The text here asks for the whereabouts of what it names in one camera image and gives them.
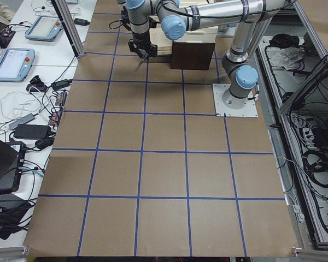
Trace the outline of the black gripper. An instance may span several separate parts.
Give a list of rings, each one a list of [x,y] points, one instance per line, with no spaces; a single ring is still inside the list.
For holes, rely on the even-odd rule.
[[[131,52],[138,55],[139,58],[149,58],[157,56],[157,45],[147,40],[130,39],[128,47]]]

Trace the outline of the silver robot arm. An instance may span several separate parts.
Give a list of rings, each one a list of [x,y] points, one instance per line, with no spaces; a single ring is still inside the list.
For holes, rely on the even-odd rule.
[[[131,52],[142,60],[157,56],[157,45],[150,40],[150,29],[155,27],[151,16],[159,19],[161,29],[169,40],[178,40],[187,31],[236,23],[230,48],[222,58],[222,66],[231,84],[227,91],[228,105],[236,99],[247,99],[256,86],[258,73],[246,64],[265,31],[264,24],[285,6],[284,1],[224,1],[181,8],[179,1],[123,1],[118,2],[130,25]]]
[[[120,7],[120,23],[122,26],[124,26],[128,31],[131,31],[131,26],[130,26],[130,19],[128,16],[128,11],[125,7],[126,1],[125,0],[117,0],[118,6]]]

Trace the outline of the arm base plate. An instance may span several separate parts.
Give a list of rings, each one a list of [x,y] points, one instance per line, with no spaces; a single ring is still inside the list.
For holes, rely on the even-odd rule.
[[[230,84],[212,84],[215,115],[218,117],[251,117],[257,118],[257,108],[249,92],[247,98],[236,98],[230,93]]]

